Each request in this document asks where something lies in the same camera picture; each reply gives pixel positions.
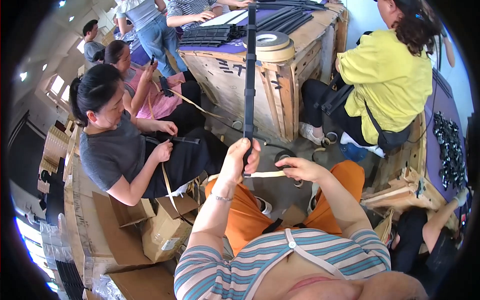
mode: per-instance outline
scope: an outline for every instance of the black hair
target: black hair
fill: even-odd
[[[84,36],[87,36],[87,33],[88,33],[89,31],[92,31],[92,30],[93,30],[93,26],[94,26],[95,24],[98,24],[98,21],[97,21],[97,20],[90,20],[90,21],[87,22],[87,24],[85,24],[84,29],[83,29],[83,34],[84,34]]]
[[[99,112],[110,101],[121,80],[119,70],[109,64],[89,69],[70,84],[70,110],[80,126],[88,124],[87,111]]]
[[[442,22],[421,0],[393,0],[403,17],[394,22],[396,37],[407,45],[412,55],[421,56],[424,46],[433,54],[435,36],[442,30]]]
[[[128,44],[122,40],[114,40],[105,49],[95,53],[93,60],[103,60],[103,63],[116,64],[119,61],[120,56],[123,54],[123,49],[127,45]]]

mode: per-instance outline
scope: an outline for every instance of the black pants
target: black pants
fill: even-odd
[[[181,93],[196,105],[200,107],[202,106],[200,99],[200,86],[197,82],[187,81],[182,83]],[[185,136],[194,128],[203,128],[205,126],[206,118],[195,106],[183,101],[183,103],[178,105],[169,116],[163,117],[159,120],[174,122],[178,128],[178,136]]]
[[[198,138],[201,141],[198,145],[183,142],[173,143],[170,159],[164,162],[172,192],[200,175],[204,170],[208,175],[220,173],[228,150],[227,145],[204,128],[192,129],[183,136]],[[159,135],[158,141],[163,142],[165,139],[162,135]],[[145,162],[155,147],[156,144],[146,142]],[[156,167],[142,198],[157,198],[167,194],[162,164],[160,163]]]
[[[328,90],[328,85],[315,79],[308,79],[301,87],[307,122],[313,127],[323,126],[324,123],[322,109],[315,109],[313,107],[317,99],[319,99],[324,93],[330,93],[333,95],[336,91]],[[335,109],[330,117],[360,146],[373,146],[372,144],[367,143],[363,137],[361,132],[361,117],[350,117],[345,111],[344,105],[340,105]]]

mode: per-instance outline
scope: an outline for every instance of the black crossbody bag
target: black crossbody bag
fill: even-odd
[[[368,108],[367,102],[364,100],[365,108],[367,109],[368,116],[370,120],[372,120],[375,129],[378,132],[378,146],[384,151],[390,151],[397,147],[403,145],[404,142],[408,140],[410,136],[410,124],[400,132],[393,132],[382,130],[380,125],[378,124],[377,120],[372,115],[370,108]]]

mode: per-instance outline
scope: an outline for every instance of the glove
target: glove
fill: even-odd
[[[467,202],[467,198],[468,198],[468,194],[470,193],[470,191],[468,190],[468,188],[463,188],[455,197],[454,199],[456,199],[458,201],[458,207],[462,207],[465,205],[465,202]]]

